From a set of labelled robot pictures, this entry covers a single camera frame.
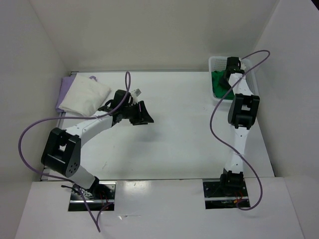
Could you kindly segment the green t shirt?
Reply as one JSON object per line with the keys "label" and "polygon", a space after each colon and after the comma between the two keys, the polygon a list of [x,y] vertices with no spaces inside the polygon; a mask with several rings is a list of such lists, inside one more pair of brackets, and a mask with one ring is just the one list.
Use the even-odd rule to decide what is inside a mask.
{"label": "green t shirt", "polygon": [[211,72],[212,78],[212,90],[215,95],[215,98],[221,99],[228,91],[227,88],[224,88],[219,84],[219,80],[222,79],[224,71],[213,71]]}

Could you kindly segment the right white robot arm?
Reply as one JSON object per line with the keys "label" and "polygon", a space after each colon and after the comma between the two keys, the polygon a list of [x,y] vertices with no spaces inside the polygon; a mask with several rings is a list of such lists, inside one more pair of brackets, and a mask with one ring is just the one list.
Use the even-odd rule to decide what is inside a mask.
{"label": "right white robot arm", "polygon": [[228,123],[234,127],[234,152],[220,177],[219,191],[224,196],[236,196],[244,187],[244,155],[247,136],[256,121],[260,98],[250,90],[245,71],[238,57],[228,57],[226,69],[219,81],[232,89],[234,98],[228,113]]}

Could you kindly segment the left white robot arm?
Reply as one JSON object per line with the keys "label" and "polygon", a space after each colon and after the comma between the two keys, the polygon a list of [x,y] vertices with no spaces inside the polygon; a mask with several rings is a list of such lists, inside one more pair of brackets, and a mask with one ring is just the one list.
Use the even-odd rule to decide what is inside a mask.
{"label": "left white robot arm", "polygon": [[67,129],[54,128],[48,137],[41,163],[73,181],[74,191],[88,199],[107,196],[107,187],[100,184],[98,177],[80,165],[81,148],[99,133],[110,129],[121,120],[129,120],[132,125],[153,123],[144,101],[138,101],[140,89],[128,93],[117,90],[113,99],[108,100],[93,114]]}

